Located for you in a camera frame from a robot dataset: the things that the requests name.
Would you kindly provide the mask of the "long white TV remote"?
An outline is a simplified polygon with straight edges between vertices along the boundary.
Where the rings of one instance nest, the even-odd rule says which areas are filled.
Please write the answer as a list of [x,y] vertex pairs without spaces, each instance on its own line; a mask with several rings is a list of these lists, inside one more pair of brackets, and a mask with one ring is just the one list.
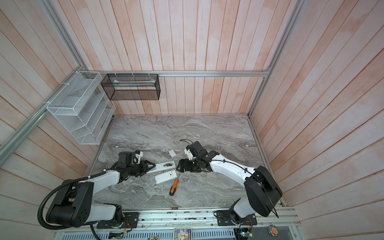
[[174,161],[164,162],[164,163],[157,163],[155,164],[155,167],[148,171],[148,174],[151,173],[158,173],[163,171],[172,171],[176,168],[176,164]]

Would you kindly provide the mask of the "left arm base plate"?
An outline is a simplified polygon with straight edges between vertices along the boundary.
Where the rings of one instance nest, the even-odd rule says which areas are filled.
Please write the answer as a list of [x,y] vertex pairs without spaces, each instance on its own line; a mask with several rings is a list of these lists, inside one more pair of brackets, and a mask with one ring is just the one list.
[[108,221],[99,221],[97,229],[134,229],[138,225],[139,212],[119,212]]

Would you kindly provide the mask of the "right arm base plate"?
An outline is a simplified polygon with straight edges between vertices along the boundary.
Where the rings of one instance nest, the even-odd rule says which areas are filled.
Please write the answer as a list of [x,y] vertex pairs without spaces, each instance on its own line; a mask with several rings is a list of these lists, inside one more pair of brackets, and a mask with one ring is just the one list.
[[239,217],[234,211],[231,210],[218,210],[214,212],[219,226],[235,226],[246,225],[256,226],[257,219],[255,215],[248,215],[245,218]]

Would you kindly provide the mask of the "orange handle screwdriver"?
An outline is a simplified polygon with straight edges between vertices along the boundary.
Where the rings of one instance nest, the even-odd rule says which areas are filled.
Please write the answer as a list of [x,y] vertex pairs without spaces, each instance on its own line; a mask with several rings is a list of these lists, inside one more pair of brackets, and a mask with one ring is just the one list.
[[170,192],[169,192],[170,196],[173,196],[175,194],[176,190],[177,190],[177,186],[178,186],[178,183],[179,183],[180,175],[181,175],[181,172],[178,172],[177,173],[177,178],[175,179],[173,185],[171,186],[171,189],[170,189]]

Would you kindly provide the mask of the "white battery cover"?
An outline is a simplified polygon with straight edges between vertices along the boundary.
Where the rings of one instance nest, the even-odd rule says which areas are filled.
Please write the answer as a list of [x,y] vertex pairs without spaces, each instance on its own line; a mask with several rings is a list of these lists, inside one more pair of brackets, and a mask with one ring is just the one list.
[[170,154],[171,158],[174,158],[176,156],[176,152],[174,150],[170,150],[169,154]]

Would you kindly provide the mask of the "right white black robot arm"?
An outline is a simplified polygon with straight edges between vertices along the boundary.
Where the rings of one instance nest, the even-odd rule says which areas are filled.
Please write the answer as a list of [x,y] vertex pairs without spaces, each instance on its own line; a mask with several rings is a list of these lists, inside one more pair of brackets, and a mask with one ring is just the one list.
[[273,213],[279,217],[276,205],[283,192],[266,167],[247,167],[236,163],[216,151],[208,152],[200,142],[186,146],[186,159],[179,160],[176,170],[180,173],[218,173],[245,188],[247,197],[239,199],[228,210],[232,221],[239,221],[251,214],[268,217]]

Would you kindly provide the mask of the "white air conditioner remote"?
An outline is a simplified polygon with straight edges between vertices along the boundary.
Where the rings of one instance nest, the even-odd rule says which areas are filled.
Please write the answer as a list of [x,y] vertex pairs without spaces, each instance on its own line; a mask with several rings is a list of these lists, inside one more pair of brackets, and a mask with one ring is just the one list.
[[155,182],[157,185],[159,185],[161,183],[174,180],[176,178],[177,178],[177,172],[175,170],[172,170],[172,171],[167,171],[162,174],[156,175]]

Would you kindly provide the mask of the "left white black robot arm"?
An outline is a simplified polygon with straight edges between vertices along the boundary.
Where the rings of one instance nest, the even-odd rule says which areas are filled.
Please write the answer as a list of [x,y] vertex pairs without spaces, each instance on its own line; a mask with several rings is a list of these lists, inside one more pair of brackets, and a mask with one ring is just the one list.
[[131,176],[141,177],[155,168],[155,164],[142,160],[140,151],[121,152],[119,159],[102,172],[75,180],[66,180],[53,189],[41,202],[37,219],[49,230],[79,228],[106,222],[113,228],[124,223],[122,207],[116,204],[94,204],[93,196],[108,187],[122,183]]

